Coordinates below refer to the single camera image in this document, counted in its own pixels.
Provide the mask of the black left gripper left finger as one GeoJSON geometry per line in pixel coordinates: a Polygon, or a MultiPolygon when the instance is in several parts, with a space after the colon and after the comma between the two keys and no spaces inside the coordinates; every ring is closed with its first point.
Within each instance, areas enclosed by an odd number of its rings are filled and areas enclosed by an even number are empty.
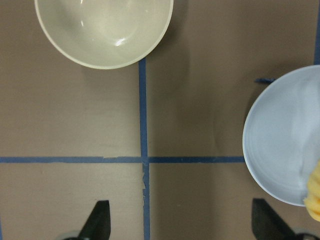
{"type": "Polygon", "coordinates": [[[108,200],[98,201],[83,228],[77,236],[78,240],[108,240],[111,235],[110,203],[108,200]]]}

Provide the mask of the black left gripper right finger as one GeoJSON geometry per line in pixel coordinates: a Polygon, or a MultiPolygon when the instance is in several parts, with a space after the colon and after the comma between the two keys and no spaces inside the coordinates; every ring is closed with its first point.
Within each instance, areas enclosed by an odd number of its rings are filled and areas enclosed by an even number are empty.
{"type": "Polygon", "coordinates": [[[256,240],[300,239],[263,198],[252,200],[251,228],[256,240]]]}

